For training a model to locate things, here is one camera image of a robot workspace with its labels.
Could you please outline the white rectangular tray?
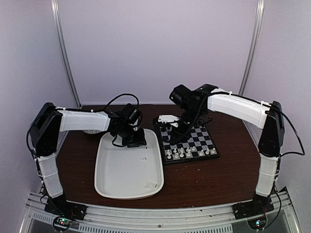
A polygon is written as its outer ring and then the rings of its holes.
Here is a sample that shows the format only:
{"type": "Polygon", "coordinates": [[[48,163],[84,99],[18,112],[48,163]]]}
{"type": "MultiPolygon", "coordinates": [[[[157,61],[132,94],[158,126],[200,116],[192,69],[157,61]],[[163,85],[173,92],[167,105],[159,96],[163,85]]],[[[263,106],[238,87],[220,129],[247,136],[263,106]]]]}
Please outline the white rectangular tray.
{"type": "Polygon", "coordinates": [[[144,129],[146,146],[118,148],[112,145],[113,136],[104,134],[99,143],[94,187],[105,198],[135,200],[158,193],[164,185],[161,152],[156,134],[144,129]],[[145,188],[147,182],[157,188],[145,188]]]}

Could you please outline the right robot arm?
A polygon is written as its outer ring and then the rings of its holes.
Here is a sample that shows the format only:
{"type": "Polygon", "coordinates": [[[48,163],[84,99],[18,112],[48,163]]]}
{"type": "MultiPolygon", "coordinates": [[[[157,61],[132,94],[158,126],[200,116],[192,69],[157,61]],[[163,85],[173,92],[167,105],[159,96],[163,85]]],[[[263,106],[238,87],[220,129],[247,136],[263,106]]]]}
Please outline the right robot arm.
{"type": "Polygon", "coordinates": [[[181,84],[173,89],[169,98],[184,110],[169,140],[171,145],[189,136],[199,117],[209,111],[240,121],[243,126],[251,124],[262,130],[257,146],[260,155],[259,177],[255,199],[249,203],[249,210],[253,214],[260,214],[268,206],[267,197],[272,192],[280,163],[285,134],[281,104],[277,101],[267,103],[251,100],[210,84],[195,90],[181,84]]]}

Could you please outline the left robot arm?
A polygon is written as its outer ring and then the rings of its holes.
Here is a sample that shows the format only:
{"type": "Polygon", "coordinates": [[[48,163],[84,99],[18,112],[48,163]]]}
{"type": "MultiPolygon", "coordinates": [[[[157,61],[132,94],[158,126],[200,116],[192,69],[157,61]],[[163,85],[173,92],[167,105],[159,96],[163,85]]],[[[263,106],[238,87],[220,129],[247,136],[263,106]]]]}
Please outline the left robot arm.
{"type": "Polygon", "coordinates": [[[69,132],[109,133],[122,139],[120,147],[140,147],[146,145],[144,130],[140,127],[142,118],[141,110],[130,103],[117,112],[70,109],[44,103],[29,126],[26,142],[54,211],[60,216],[70,211],[69,203],[62,199],[65,192],[56,162],[69,132]]]}

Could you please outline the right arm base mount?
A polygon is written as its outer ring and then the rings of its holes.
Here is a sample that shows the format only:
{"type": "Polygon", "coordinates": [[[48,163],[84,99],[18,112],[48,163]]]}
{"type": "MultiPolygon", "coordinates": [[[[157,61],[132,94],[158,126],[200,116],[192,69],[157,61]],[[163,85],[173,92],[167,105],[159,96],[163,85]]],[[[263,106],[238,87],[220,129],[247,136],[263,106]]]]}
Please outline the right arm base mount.
{"type": "Polygon", "coordinates": [[[261,216],[267,212],[273,211],[274,206],[269,201],[267,204],[263,204],[259,201],[247,201],[239,202],[232,206],[235,219],[250,218],[254,216],[261,216]]]}

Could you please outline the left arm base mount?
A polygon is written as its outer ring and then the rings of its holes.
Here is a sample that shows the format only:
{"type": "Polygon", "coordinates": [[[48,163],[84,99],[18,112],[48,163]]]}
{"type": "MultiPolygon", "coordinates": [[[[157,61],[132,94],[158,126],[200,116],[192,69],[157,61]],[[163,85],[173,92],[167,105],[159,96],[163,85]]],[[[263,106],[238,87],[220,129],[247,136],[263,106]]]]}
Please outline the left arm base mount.
{"type": "Polygon", "coordinates": [[[87,206],[73,202],[53,203],[48,200],[44,211],[54,215],[64,216],[71,220],[84,220],[87,206]]]}

